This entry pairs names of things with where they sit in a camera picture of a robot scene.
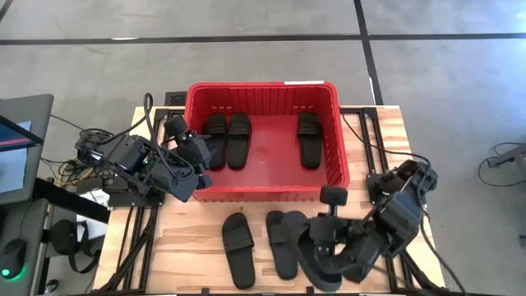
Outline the black slide sandal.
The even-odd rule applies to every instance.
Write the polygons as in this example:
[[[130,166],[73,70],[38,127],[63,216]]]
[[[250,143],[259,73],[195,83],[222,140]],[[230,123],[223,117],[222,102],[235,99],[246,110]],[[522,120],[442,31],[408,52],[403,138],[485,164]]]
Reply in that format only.
[[[321,164],[323,127],[314,113],[300,113],[297,138],[300,161],[306,169],[318,169]]]
[[[208,117],[203,127],[203,132],[209,137],[205,143],[210,151],[210,168],[222,169],[226,163],[227,148],[227,118],[222,113],[214,113]]]
[[[281,224],[288,236],[288,245],[311,284],[323,292],[337,291],[342,284],[342,276],[325,273],[316,262],[316,245],[309,235],[309,219],[302,212],[293,210],[284,214]]]
[[[250,289],[256,282],[252,256],[254,241],[243,213],[232,214],[224,221],[222,239],[234,286]]]
[[[275,270],[281,280],[293,280],[298,275],[295,253],[288,245],[288,232],[282,224],[284,213],[273,210],[266,215],[265,223]]]
[[[251,140],[251,122],[244,113],[234,113],[229,122],[227,164],[230,169],[243,169],[247,162]]]

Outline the red plastic bin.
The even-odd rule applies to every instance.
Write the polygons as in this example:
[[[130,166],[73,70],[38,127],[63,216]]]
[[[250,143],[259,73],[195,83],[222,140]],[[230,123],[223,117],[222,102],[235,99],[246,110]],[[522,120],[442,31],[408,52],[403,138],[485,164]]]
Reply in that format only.
[[[247,162],[239,170],[209,173],[211,187],[194,192],[197,201],[315,201],[325,185],[347,187],[349,171],[335,86],[327,81],[201,82],[187,92],[185,119],[203,132],[216,113],[244,113],[251,122]],[[301,163],[304,145],[299,117],[312,113],[321,123],[320,166]]]

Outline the black desk bar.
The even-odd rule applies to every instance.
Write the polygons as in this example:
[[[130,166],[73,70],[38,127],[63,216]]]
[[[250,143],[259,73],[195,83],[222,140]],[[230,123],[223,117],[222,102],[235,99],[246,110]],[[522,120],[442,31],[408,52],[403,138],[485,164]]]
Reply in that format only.
[[[33,200],[45,199],[48,203],[107,224],[110,211],[95,201],[60,188],[46,180],[37,178],[32,193]]]

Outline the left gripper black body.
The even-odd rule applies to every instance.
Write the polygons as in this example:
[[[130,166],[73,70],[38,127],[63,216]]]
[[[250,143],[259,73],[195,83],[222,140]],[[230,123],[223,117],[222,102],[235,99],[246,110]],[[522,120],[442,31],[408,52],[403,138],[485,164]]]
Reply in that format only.
[[[164,130],[169,140],[176,144],[170,151],[179,158],[180,162],[185,161],[193,169],[194,175],[197,176],[196,189],[211,187],[211,178],[205,173],[210,168],[211,154],[205,141],[194,141],[189,137],[191,129],[187,127],[182,115],[169,118],[164,123]]]

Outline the grey desk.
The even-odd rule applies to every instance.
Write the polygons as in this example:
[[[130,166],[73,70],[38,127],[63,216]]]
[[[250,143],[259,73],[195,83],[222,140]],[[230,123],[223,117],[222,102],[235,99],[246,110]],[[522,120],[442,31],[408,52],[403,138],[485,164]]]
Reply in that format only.
[[[24,265],[13,279],[0,275],[0,296],[37,296],[44,293],[49,259],[42,242],[48,222],[48,203],[24,201],[0,206],[0,254],[6,245],[20,238],[26,242]]]

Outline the white paper sheet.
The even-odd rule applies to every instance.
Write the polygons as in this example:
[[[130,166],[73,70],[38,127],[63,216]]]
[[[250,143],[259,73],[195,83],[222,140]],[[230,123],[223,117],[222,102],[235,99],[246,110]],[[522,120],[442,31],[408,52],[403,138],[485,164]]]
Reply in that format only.
[[[82,193],[81,197],[90,201],[94,201],[95,203],[104,206],[106,209],[108,209],[109,194],[104,192],[102,189],[96,189],[86,193]],[[83,215],[76,215],[76,221],[86,222],[89,240],[104,236],[108,228],[108,225],[106,223],[93,220]]]

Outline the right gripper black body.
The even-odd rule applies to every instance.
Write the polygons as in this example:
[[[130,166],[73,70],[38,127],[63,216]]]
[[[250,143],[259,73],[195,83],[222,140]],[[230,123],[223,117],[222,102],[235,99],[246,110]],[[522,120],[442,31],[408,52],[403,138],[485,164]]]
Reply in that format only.
[[[329,206],[309,220],[309,238],[314,243],[313,259],[317,267],[361,267],[353,243],[362,235],[362,221],[338,217],[338,207],[348,199],[346,188],[326,185],[320,202]]]

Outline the grey metal stand leg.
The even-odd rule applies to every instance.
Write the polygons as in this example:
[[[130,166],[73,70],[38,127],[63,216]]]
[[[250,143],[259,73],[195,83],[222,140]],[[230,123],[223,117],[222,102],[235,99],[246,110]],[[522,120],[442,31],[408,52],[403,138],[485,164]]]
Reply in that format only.
[[[516,144],[515,148],[498,155],[495,159],[489,160],[490,168],[496,168],[507,162],[515,162],[521,173],[526,173],[526,143]]]

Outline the black computer mouse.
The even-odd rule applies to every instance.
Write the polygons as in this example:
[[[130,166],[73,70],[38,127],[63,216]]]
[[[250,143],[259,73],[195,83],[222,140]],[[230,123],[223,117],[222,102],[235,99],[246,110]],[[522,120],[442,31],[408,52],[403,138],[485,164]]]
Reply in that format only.
[[[16,238],[0,251],[0,276],[5,280],[14,280],[21,274],[25,265],[27,242]]]

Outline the black floor grate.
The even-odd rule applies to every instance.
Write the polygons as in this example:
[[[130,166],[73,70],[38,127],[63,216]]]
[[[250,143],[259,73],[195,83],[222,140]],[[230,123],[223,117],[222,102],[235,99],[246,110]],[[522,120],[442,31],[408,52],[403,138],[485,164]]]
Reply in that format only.
[[[170,91],[165,93],[165,106],[185,106],[187,101],[186,91]]]

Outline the grey monitor with blue screen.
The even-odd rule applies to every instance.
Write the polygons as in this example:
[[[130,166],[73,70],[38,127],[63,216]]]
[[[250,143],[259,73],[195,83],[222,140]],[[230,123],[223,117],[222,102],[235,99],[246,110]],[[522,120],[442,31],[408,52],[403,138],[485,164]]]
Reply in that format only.
[[[31,121],[30,131],[44,140],[48,130],[52,106],[53,96],[51,94],[0,99],[0,115],[12,120],[14,123]],[[0,193],[0,205],[28,201],[31,198],[42,150],[42,146],[28,149],[24,187],[19,190]]]

